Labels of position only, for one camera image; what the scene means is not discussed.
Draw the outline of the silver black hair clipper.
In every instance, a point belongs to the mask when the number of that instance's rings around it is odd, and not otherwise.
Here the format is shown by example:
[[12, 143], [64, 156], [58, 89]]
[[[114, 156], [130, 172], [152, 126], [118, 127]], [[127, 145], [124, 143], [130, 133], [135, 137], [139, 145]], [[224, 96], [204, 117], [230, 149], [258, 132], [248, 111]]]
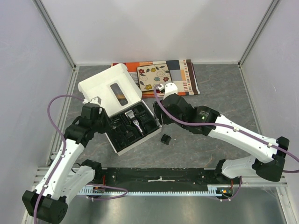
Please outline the silver black hair clipper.
[[131, 121], [131, 123], [138, 129], [138, 131], [140, 132], [140, 134], [143, 136], [144, 135], [144, 131], [142, 130], [139, 121], [137, 120], [133, 110], [129, 110], [127, 112], [125, 112], [126, 117]]

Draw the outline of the black comb guard attachment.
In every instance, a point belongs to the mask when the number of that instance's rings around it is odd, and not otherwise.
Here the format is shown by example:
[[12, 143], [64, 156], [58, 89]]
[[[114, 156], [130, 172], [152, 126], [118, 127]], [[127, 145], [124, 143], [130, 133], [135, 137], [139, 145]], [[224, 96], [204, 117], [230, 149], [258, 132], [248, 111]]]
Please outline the black comb guard attachment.
[[171, 137], [166, 134], [164, 134], [160, 140], [161, 143], [166, 144], [166, 145], [169, 145], [170, 141], [171, 141]]

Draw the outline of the white hair clipper kit box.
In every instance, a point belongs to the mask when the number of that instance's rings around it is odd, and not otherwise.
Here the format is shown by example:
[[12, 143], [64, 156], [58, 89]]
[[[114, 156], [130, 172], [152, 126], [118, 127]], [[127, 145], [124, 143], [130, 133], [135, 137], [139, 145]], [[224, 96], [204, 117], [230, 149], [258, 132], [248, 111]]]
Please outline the white hair clipper kit box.
[[[118, 156], [144, 143], [162, 130], [154, 113], [142, 100], [141, 90], [123, 63], [79, 82], [78, 90], [85, 99], [101, 98], [100, 107], [105, 109], [113, 123], [105, 135]], [[144, 131], [143, 136], [126, 117], [125, 112], [129, 110], [133, 110], [139, 121]]]

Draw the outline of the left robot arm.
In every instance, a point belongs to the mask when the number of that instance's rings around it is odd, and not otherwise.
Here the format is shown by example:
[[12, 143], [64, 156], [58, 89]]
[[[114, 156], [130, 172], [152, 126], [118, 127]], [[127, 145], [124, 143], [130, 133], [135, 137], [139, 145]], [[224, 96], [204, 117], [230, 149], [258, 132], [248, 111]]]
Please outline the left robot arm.
[[83, 162], [79, 170], [68, 175], [77, 158], [95, 133], [105, 133], [109, 117], [104, 108], [87, 103], [81, 115], [65, 130], [63, 142], [46, 175], [33, 191], [25, 191], [22, 201], [34, 223], [43, 220], [59, 224], [66, 215], [68, 205], [88, 183], [99, 183], [103, 173], [101, 164], [92, 160]]

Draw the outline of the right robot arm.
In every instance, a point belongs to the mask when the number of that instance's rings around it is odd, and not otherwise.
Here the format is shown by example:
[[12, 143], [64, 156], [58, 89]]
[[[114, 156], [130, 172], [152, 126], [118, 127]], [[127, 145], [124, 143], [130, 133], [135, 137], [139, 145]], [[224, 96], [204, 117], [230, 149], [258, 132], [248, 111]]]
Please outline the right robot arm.
[[281, 179], [285, 152], [289, 140], [283, 136], [274, 139], [250, 131], [207, 106], [193, 107], [177, 94], [153, 104], [158, 121], [163, 125], [175, 123], [183, 129], [207, 137], [225, 141], [249, 156], [219, 160], [214, 171], [218, 183], [226, 183], [239, 176], [257, 175], [271, 182]]

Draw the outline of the patchwork orange cloth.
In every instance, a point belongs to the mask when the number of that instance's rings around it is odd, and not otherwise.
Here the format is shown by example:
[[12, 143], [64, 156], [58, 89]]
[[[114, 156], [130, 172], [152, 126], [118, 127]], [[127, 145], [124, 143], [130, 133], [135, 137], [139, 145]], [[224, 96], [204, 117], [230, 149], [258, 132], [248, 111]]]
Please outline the patchwork orange cloth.
[[153, 98], [156, 84], [174, 83], [178, 95], [200, 94], [194, 65], [190, 59], [124, 63], [143, 98]]

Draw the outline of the floral square plate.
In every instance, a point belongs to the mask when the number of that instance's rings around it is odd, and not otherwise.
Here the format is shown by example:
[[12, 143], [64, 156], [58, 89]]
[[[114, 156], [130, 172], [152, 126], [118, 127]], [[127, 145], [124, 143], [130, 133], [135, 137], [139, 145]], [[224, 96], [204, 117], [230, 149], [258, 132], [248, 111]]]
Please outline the floral square plate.
[[152, 91], [157, 84], [172, 82], [167, 64], [153, 64], [137, 68], [139, 87], [142, 92]]

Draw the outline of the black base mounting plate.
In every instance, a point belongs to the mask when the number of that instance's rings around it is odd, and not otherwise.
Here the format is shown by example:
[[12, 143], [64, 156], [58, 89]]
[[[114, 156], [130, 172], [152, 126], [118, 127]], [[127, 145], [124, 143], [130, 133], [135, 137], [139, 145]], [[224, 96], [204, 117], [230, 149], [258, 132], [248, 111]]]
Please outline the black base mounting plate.
[[208, 185], [237, 185], [240, 178], [230, 180], [214, 169], [204, 168], [103, 168], [95, 173], [92, 182], [127, 190], [190, 190]]

